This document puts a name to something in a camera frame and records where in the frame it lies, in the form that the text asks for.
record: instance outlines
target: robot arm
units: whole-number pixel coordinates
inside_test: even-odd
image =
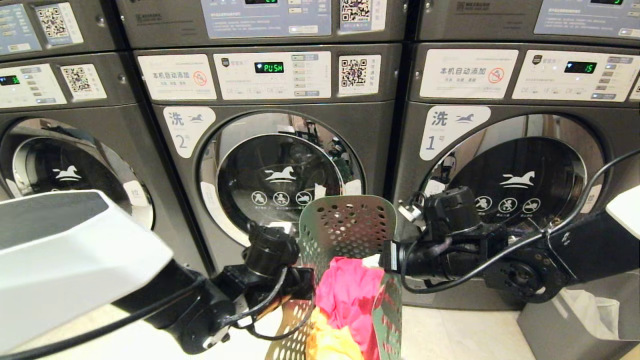
[[[0,354],[110,303],[197,354],[274,301],[313,293],[313,270],[292,267],[298,245],[278,229],[253,226],[245,264],[206,279],[95,190],[6,201],[0,229]]]

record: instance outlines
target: stacked washing machine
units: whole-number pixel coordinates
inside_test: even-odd
[[[3,1],[0,29],[0,197],[102,190],[178,261],[210,270],[114,4]]]
[[[585,188],[640,146],[640,0],[423,0],[414,14],[396,202],[466,185],[482,219],[518,237],[562,220],[583,192],[584,215],[640,183],[630,160]],[[522,306],[482,280],[404,299]]]
[[[314,199],[382,194],[407,3],[117,5],[218,270],[252,223],[296,234]]]

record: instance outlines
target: laundry basket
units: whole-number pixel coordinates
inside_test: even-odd
[[[300,259],[298,266],[313,268],[316,286],[334,256],[366,258],[378,254],[382,243],[396,230],[393,205],[371,195],[324,197],[311,202],[300,216]],[[402,297],[399,278],[385,274],[372,312],[381,360],[400,359]],[[295,327],[310,311],[310,302],[293,300],[282,307],[278,334]],[[311,325],[296,334],[274,341],[268,360],[304,360]]]

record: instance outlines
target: horse logo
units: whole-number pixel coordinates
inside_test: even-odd
[[[523,176],[513,176],[511,174],[503,174],[504,177],[510,177],[511,179],[503,181],[500,185],[504,185],[505,188],[525,188],[528,189],[533,186],[531,182],[532,177],[536,177],[535,171],[530,171]]]
[[[53,172],[58,173],[56,179],[60,179],[60,181],[78,181],[82,179],[82,176],[76,174],[76,171],[78,171],[78,169],[73,165],[69,166],[66,170],[53,169]]]
[[[271,174],[265,180],[270,180],[270,183],[291,183],[291,180],[295,180],[295,176],[291,176],[293,173],[292,167],[285,167],[281,172],[273,170],[265,170],[264,172]]]

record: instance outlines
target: gray metal panel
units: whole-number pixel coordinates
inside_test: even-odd
[[[345,33],[339,30],[339,2],[330,1],[333,1],[333,30],[330,36],[211,39],[207,34],[200,0],[181,0],[179,5],[176,5],[174,0],[116,0],[127,37],[135,49],[230,44],[383,42],[404,38],[407,0],[388,0],[385,29],[361,33]]]
[[[519,50],[518,59],[509,80],[509,86],[503,99],[432,99],[420,96],[420,83],[422,81],[422,71],[427,51],[429,49],[515,49]],[[640,49],[624,49],[617,47],[595,47],[579,45],[557,45],[557,44],[496,44],[496,43],[429,43],[419,44],[414,49],[412,76],[410,78],[410,91],[408,98],[410,101],[418,102],[441,102],[443,104],[526,104],[526,105],[563,105],[563,106],[607,106],[620,108],[637,108],[637,102],[598,102],[598,101],[553,101],[553,100],[521,100],[512,99],[511,94],[518,81],[518,75],[522,68],[525,55],[528,50],[551,50],[551,51],[578,51],[588,53],[613,53],[639,55]]]
[[[128,53],[99,53],[85,55],[60,56],[56,58],[32,59],[24,61],[13,61],[10,63],[0,63],[0,69],[5,67],[16,67],[25,65],[36,65],[48,63],[60,84],[60,88],[67,99],[66,104],[31,106],[25,108],[7,108],[0,109],[0,113],[8,113],[12,111],[36,110],[43,111],[48,109],[60,108],[87,108],[94,106],[115,106],[125,104],[135,104],[140,101],[142,95],[136,75],[134,65],[131,61],[131,55]],[[75,101],[71,91],[69,90],[65,78],[63,77],[60,67],[67,65],[93,64],[102,86],[107,93],[106,99],[80,100]]]
[[[57,56],[63,54],[92,53],[96,51],[111,51],[125,47],[124,34],[118,27],[118,18],[111,1],[108,0],[64,0],[57,3],[70,3],[84,42],[80,44],[66,44],[50,46],[40,25],[36,6],[52,4],[52,1],[42,0],[5,0],[0,6],[10,4],[24,4],[25,12],[33,25],[41,51],[16,53],[0,56],[0,61]]]
[[[154,111],[167,143],[173,143],[163,110],[165,106],[153,105]],[[310,104],[310,105],[258,105],[258,106],[210,106],[216,113],[215,123],[198,141],[190,159],[180,157],[174,147],[170,147],[173,162],[185,187],[200,228],[204,232],[209,250],[214,255],[217,269],[242,261],[240,246],[232,241],[211,219],[200,195],[197,179],[199,158],[209,137],[230,120],[255,111],[288,111],[316,119],[326,126],[353,149],[365,174],[368,194],[382,195],[385,180],[389,133],[394,109],[394,101],[365,102],[355,104]]]
[[[213,62],[213,54],[223,53],[272,53],[272,52],[296,52],[296,51],[331,51],[332,53],[332,96],[329,99],[270,99],[270,100],[224,100],[218,96],[218,100],[152,100],[156,104],[302,104],[310,102],[373,102],[387,101],[396,98],[397,76],[400,67],[402,51],[401,44],[371,44],[371,45],[311,45],[311,46],[270,46],[270,47],[208,47],[197,49],[167,49],[167,50],[142,50],[134,51],[136,61],[138,56],[144,55],[169,55],[169,54],[206,54],[211,65],[211,73],[214,78],[216,93],[220,95],[220,82]],[[380,89],[377,94],[371,95],[338,95],[339,64],[338,59],[344,55],[382,55],[380,69]]]
[[[534,33],[543,0],[484,0],[475,9],[459,10],[463,1],[423,0],[418,40],[489,40],[563,42],[637,47],[639,39]],[[563,4],[556,2],[557,7]]]
[[[394,179],[393,200],[395,205],[398,204],[399,200],[407,200],[413,192],[420,188],[420,184],[426,174],[440,161],[444,154],[478,130],[473,129],[462,135],[435,159],[431,161],[422,160],[419,152],[427,114],[430,108],[439,104],[443,103],[439,101],[431,104],[407,102],[401,148]],[[488,127],[501,120],[535,113],[552,113],[578,120],[599,139],[605,152],[606,161],[636,149],[640,143],[640,133],[629,131],[631,128],[637,128],[638,124],[640,124],[640,113],[633,108],[494,105],[489,104],[488,101],[476,101],[474,104],[486,105],[491,108],[490,119],[480,128]],[[635,158],[621,163],[610,171],[595,209],[607,204],[617,194],[639,184],[639,168],[640,159]],[[397,226],[397,235],[401,240],[412,240],[418,235],[417,228],[405,220],[398,221]],[[460,286],[459,291],[437,293],[435,297],[416,297],[405,293],[404,301],[411,305],[449,309],[516,309],[520,306],[517,301],[506,296],[499,296],[497,291],[484,288],[482,281]]]
[[[156,232],[175,253],[181,263],[205,272],[206,267],[194,242],[194,232],[185,219],[185,209],[179,199],[170,167],[162,159],[156,136],[147,123],[146,110],[138,104],[103,108],[36,110],[0,115],[0,133],[15,120],[24,117],[45,117],[83,129],[99,138],[126,161],[151,195]]]

